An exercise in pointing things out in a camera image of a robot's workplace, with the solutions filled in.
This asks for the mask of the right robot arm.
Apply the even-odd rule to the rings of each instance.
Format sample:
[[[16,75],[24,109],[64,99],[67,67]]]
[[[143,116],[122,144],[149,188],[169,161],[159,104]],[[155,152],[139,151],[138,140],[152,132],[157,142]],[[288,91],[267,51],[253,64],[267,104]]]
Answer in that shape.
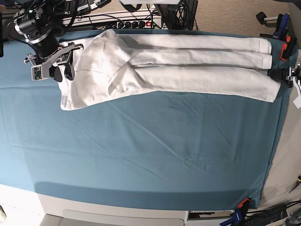
[[[77,16],[79,1],[74,2],[70,22],[64,25],[55,9],[59,6],[53,0],[33,1],[28,7],[21,9],[8,25],[24,36],[33,54],[27,54],[24,62],[31,63],[33,81],[52,78],[62,82],[63,78],[74,80],[73,52],[83,49],[82,44],[68,43],[61,45],[57,37],[65,35]]]

